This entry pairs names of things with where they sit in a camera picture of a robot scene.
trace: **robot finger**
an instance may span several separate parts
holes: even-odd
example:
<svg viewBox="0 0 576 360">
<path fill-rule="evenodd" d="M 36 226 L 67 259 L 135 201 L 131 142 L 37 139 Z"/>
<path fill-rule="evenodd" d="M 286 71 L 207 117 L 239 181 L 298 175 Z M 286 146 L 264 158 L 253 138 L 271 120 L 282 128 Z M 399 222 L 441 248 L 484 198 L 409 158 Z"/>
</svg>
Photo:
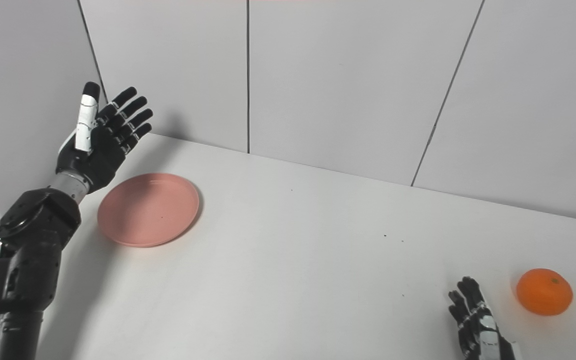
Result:
<svg viewBox="0 0 576 360">
<path fill-rule="evenodd" d="M 128 121 L 128 123 L 126 125 L 131 127 L 132 130 L 134 131 L 135 129 L 139 128 L 146 120 L 150 119 L 151 117 L 153 117 L 153 110 L 146 109 L 142 112 L 139 112 L 137 115 L 135 115 L 135 117 L 132 118 L 132 120 Z"/>
<path fill-rule="evenodd" d="M 153 126 L 150 125 L 150 123 L 144 123 L 144 125 L 139 126 L 137 130 L 135 130 L 130 136 L 128 136 L 126 140 L 121 143 L 123 153 L 128 155 L 128 153 L 130 153 L 135 148 L 135 146 L 137 146 L 139 140 L 141 140 L 141 138 L 144 137 L 144 135 L 146 135 L 152 129 Z"/>
<path fill-rule="evenodd" d="M 101 123 L 101 125 L 107 123 L 110 120 L 110 118 L 115 116 L 115 114 L 117 114 L 117 111 L 121 109 L 121 107 L 123 107 L 123 105 L 125 105 L 128 102 L 128 100 L 130 100 L 135 95 L 137 95 L 137 89 L 135 89 L 133 86 L 120 92 L 119 95 L 117 95 L 117 97 L 115 97 L 112 101 L 108 103 L 108 105 L 106 105 L 103 109 L 101 109 L 101 111 L 99 111 L 99 113 L 97 114 L 97 119 L 99 123 Z"/>
<path fill-rule="evenodd" d="M 448 292 L 448 297 L 454 303 L 454 305 L 451 305 L 448 308 L 450 314 L 452 314 L 457 323 L 463 323 L 464 319 L 468 318 L 468 316 L 471 314 L 468 312 L 466 303 L 464 303 L 464 297 L 462 297 L 461 294 L 459 294 L 457 291 Z"/>
<path fill-rule="evenodd" d="M 480 307 L 484 301 L 482 292 L 480 291 L 480 285 L 470 276 L 465 276 L 457 283 L 457 288 L 466 298 L 466 303 L 468 304 L 470 312 L 475 313 L 477 308 Z"/>
<path fill-rule="evenodd" d="M 125 123 L 119 130 L 114 133 L 114 137 L 117 138 L 119 143 L 124 142 L 128 137 L 130 137 L 137 128 L 140 127 L 146 120 L 153 116 L 153 110 L 146 109 L 137 114 L 132 120 Z"/>
<path fill-rule="evenodd" d="M 128 120 L 137 110 L 141 109 L 148 103 L 148 100 L 144 96 L 139 96 L 137 99 L 133 100 L 130 104 L 126 105 L 123 109 L 119 110 L 119 114 L 124 120 Z"/>
</svg>

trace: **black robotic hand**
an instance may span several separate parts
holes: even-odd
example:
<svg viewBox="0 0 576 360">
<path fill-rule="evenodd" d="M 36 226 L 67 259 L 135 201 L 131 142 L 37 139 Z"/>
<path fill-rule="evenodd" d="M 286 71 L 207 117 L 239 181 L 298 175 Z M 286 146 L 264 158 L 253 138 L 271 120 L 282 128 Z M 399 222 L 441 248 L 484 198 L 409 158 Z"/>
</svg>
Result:
<svg viewBox="0 0 576 360">
<path fill-rule="evenodd" d="M 492 312 L 484 301 L 480 285 L 466 276 L 457 283 L 461 291 L 451 291 L 454 303 L 448 310 L 457 321 L 459 346 L 466 360 L 522 360 L 516 343 L 499 333 Z"/>
<path fill-rule="evenodd" d="M 56 172 L 81 176 L 88 184 L 88 194 L 108 185 L 126 155 L 153 129 L 146 122 L 153 116 L 152 110 L 143 110 L 132 117 L 147 104 L 144 96 L 123 107 L 136 95 L 134 87 L 127 88 L 97 112 L 99 85 L 88 82 L 82 95 L 77 129 L 59 151 Z"/>
</svg>

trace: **robotic hand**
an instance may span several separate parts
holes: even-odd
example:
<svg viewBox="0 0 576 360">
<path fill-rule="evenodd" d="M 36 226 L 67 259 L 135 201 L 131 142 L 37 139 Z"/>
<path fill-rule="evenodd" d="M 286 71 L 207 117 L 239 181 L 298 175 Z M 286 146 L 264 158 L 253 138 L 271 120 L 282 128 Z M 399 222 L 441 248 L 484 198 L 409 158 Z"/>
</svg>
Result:
<svg viewBox="0 0 576 360">
<path fill-rule="evenodd" d="M 461 291 L 451 291 L 454 303 L 448 310 L 457 321 L 459 346 L 466 360 L 522 360 L 516 342 L 508 342 L 499 332 L 492 312 L 471 277 L 457 283 Z"/>
<path fill-rule="evenodd" d="M 0 360 L 33 360 L 44 310 L 52 303 L 62 250 L 82 222 L 78 203 L 108 185 L 150 132 L 143 96 L 128 88 L 97 112 L 99 85 L 88 82 L 77 128 L 62 145 L 50 186 L 26 191 L 0 221 Z"/>
<path fill-rule="evenodd" d="M 151 109 L 139 112 L 130 119 L 147 104 L 144 96 L 122 109 L 136 95 L 134 87 L 125 89 L 96 113 L 99 85 L 88 82 L 81 97 L 77 129 L 59 151 L 56 172 L 80 177 L 87 194 L 108 185 L 126 155 L 152 129 L 150 123 L 145 123 L 153 116 Z"/>
</svg>

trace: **white table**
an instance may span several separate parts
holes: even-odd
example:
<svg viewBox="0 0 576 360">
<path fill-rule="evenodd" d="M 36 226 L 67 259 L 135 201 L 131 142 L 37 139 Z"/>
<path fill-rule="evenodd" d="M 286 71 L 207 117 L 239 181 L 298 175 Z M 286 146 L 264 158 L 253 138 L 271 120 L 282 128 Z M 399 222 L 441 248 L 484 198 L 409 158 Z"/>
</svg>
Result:
<svg viewBox="0 0 576 360">
<path fill-rule="evenodd" d="M 102 198 L 151 172 L 194 182 L 197 223 L 103 239 Z M 446 294 L 466 275 L 525 360 L 576 359 L 576 219 L 153 134 L 81 209 L 39 360 L 458 360 Z M 535 267 L 571 283 L 564 314 L 515 300 Z"/>
</svg>

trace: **orange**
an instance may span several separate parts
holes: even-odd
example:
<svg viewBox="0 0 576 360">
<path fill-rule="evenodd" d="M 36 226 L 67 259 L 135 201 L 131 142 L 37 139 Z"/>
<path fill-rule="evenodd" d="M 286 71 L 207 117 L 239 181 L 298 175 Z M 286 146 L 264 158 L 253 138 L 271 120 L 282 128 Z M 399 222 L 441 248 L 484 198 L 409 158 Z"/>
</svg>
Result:
<svg viewBox="0 0 576 360">
<path fill-rule="evenodd" d="M 517 282 L 517 297 L 526 310 L 538 315 L 559 315 L 572 303 L 572 288 L 551 269 L 531 269 Z"/>
</svg>

